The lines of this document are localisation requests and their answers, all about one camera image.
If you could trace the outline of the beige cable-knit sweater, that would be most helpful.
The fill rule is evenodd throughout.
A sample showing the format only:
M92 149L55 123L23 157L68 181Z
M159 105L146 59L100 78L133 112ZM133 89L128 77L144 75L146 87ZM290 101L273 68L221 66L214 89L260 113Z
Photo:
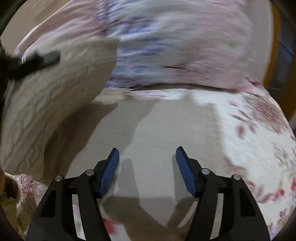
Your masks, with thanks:
M39 112L16 93L32 77L9 88L4 106L1 167L48 185L56 174L73 177L119 150L120 161L107 195L98 201L104 219L114 221L119 240L183 240L194 199L175 160L184 147L202 166L224 171L221 120L212 103L201 104L200 89L177 90L175 99L140 97L135 91L104 89L115 63L116 42L96 44L99 74L71 61L69 89Z

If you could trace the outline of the floral bed sheet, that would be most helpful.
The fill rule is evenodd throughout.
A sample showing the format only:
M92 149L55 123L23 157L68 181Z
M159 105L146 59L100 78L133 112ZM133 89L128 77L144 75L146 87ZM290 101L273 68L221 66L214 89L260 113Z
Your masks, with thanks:
M295 137L276 101L268 94L203 87L157 87L135 91L140 97L175 99L176 91L200 89L201 104L217 107L221 120L224 171L239 174L254 195L269 235L276 237L295 208Z

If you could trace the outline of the pink floral pillow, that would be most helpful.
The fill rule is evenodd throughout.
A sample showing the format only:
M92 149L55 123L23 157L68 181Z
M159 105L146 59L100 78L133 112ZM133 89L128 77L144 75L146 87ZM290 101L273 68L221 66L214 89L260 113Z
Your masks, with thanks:
M249 8L249 1L69 1L33 28L15 54L117 38L110 88L184 83L262 95L248 73Z

